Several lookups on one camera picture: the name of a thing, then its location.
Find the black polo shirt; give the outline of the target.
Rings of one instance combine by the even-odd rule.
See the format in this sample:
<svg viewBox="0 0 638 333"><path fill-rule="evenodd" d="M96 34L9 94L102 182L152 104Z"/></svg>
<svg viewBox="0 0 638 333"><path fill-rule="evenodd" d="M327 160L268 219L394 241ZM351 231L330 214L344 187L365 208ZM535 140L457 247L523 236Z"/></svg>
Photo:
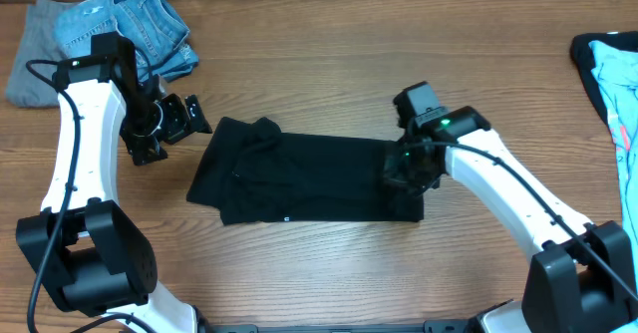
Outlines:
<svg viewBox="0 0 638 333"><path fill-rule="evenodd" d="M272 121L222 118L186 195L225 225L289 221L406 221L420 197L385 184L387 141L284 133Z"/></svg>

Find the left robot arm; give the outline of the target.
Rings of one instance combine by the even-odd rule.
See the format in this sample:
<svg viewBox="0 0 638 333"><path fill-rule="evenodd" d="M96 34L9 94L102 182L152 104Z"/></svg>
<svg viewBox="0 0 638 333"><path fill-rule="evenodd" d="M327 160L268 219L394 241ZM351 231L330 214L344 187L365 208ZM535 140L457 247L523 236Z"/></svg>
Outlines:
<svg viewBox="0 0 638 333"><path fill-rule="evenodd" d="M169 93L159 76L141 83L134 43L115 32L95 35L89 55L57 62L47 84L61 114L56 164L39 213L16 227L34 290L93 326L208 331L200 311L160 283L153 248L117 190L119 147L144 166L163 160L166 145L209 132L196 96Z"/></svg>

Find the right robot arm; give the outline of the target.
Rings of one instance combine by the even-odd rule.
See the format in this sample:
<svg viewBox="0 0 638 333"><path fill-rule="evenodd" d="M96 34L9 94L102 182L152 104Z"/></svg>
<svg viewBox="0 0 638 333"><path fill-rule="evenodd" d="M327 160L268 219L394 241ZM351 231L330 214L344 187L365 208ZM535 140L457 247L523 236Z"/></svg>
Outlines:
<svg viewBox="0 0 638 333"><path fill-rule="evenodd" d="M471 332L614 332L637 320L632 248L615 221L596 224L555 196L471 107L398 107L387 183L416 194L450 176L510 232L528 262L523 296L471 320Z"/></svg>

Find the folded blue denim jeans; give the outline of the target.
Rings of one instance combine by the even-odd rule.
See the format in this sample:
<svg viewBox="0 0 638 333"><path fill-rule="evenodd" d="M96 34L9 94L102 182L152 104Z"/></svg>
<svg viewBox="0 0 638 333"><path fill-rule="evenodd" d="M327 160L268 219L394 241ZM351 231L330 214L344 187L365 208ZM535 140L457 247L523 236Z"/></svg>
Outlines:
<svg viewBox="0 0 638 333"><path fill-rule="evenodd" d="M136 47L139 80L149 74L170 82L188 75L198 56L188 45L190 29L166 0L85 0L63 11L53 37L68 58L91 54L91 38L117 32Z"/></svg>

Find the black garment under blue shirt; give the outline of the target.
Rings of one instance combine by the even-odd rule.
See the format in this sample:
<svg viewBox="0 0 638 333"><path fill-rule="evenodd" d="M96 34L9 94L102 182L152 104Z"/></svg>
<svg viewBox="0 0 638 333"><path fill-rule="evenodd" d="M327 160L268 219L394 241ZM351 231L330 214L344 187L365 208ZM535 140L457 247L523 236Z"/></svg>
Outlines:
<svg viewBox="0 0 638 333"><path fill-rule="evenodd" d="M589 101L601 121L606 124L607 109L603 102L599 86L591 74L591 70L596 66L592 49L589 47L589 43L592 41L600 41L618 50L636 52L637 32L586 33L577 35L572 39L569 51L570 57L578 70Z"/></svg>

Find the light blue t-shirt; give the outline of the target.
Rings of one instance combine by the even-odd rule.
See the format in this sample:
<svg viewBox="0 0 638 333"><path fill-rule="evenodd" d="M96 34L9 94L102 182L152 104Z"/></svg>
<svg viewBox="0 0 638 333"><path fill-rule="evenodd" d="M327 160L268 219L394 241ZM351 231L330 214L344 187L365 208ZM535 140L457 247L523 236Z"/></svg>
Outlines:
<svg viewBox="0 0 638 333"><path fill-rule="evenodd" d="M601 41L589 44L591 74L604 103L606 124L615 145L622 227L637 249L637 53Z"/></svg>

